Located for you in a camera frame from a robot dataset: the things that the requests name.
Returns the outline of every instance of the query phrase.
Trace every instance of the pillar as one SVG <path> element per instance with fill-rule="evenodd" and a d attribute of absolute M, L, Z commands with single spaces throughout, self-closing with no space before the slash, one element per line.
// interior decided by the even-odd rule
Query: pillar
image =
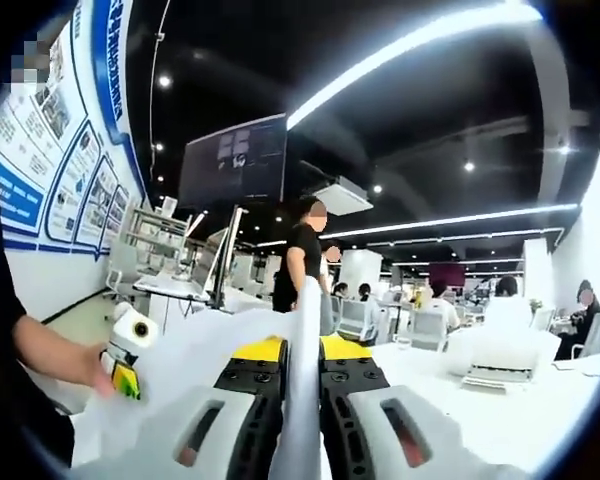
<path fill-rule="evenodd" d="M 380 281 L 382 255 L 370 250 L 345 250 L 342 254 L 340 278 L 338 282 L 349 285 L 349 294 L 357 295 L 362 283 L 371 285 L 374 293 Z"/>
<path fill-rule="evenodd" d="M 553 266 L 546 238 L 524 242 L 523 286 L 524 296 L 528 300 L 540 300 L 545 306 L 554 304 Z"/>

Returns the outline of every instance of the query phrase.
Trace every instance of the metal rack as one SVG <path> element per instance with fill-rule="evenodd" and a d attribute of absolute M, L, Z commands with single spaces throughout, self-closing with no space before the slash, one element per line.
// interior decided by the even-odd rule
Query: metal rack
<path fill-rule="evenodd" d="M 122 233 L 122 241 L 136 247 L 139 263 L 146 264 L 149 269 L 159 271 L 168 261 L 177 266 L 183 255 L 191 218 L 177 220 L 136 207 L 131 211 L 129 228 Z"/>

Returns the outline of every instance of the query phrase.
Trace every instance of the informational board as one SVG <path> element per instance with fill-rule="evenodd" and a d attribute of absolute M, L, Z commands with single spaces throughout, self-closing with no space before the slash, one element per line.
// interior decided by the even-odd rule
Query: informational board
<path fill-rule="evenodd" d="M 178 203 L 204 208 L 221 201 L 282 199 L 287 127 L 285 115 L 207 135 L 185 147 Z"/>
<path fill-rule="evenodd" d="M 13 85 L 0 110 L 5 246 L 109 252 L 146 197 L 126 108 L 132 0 L 79 1 L 52 45 L 45 85 Z"/>

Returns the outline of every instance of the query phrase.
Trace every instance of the dark hair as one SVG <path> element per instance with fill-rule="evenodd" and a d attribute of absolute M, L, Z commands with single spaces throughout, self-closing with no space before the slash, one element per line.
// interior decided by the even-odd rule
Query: dark hair
<path fill-rule="evenodd" d="M 335 295 L 338 292 L 344 292 L 349 288 L 346 282 L 340 282 L 335 287 L 333 287 L 333 294 Z"/>
<path fill-rule="evenodd" d="M 360 301 L 366 302 L 369 300 L 369 295 L 371 294 L 371 285 L 368 283 L 362 283 L 358 287 L 358 295 L 360 295 Z"/>
<path fill-rule="evenodd" d="M 311 211 L 311 207 L 313 207 L 320 200 L 318 197 L 314 197 L 313 195 L 307 195 L 305 197 L 301 197 L 298 199 L 295 207 L 295 218 L 299 222 L 305 215 L 307 215 Z"/>
<path fill-rule="evenodd" d="M 496 297 L 503 297 L 505 293 L 510 297 L 518 293 L 518 282 L 511 275 L 505 275 L 496 285 Z"/>
<path fill-rule="evenodd" d="M 583 280 L 580 282 L 580 286 L 578 287 L 578 295 L 576 296 L 576 301 L 580 301 L 580 294 L 585 290 L 591 290 L 593 292 L 593 287 L 591 286 L 591 282 L 589 280 Z"/>
<path fill-rule="evenodd" d="M 433 290 L 433 298 L 440 298 L 440 296 L 447 291 L 447 282 L 444 280 L 434 280 L 431 282 L 431 290 Z"/>

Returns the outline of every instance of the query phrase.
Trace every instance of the white desk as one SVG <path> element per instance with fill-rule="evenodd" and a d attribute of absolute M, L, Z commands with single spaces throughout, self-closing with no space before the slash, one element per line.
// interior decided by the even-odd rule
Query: white desk
<path fill-rule="evenodd" d="M 552 368 L 520 391 L 468 390 L 460 377 L 445 372 L 436 352 L 400 350 L 395 344 L 372 352 L 389 383 L 408 385 L 458 422 L 464 445 L 474 454 L 530 473 L 574 430 L 599 383 L 580 371 Z"/>

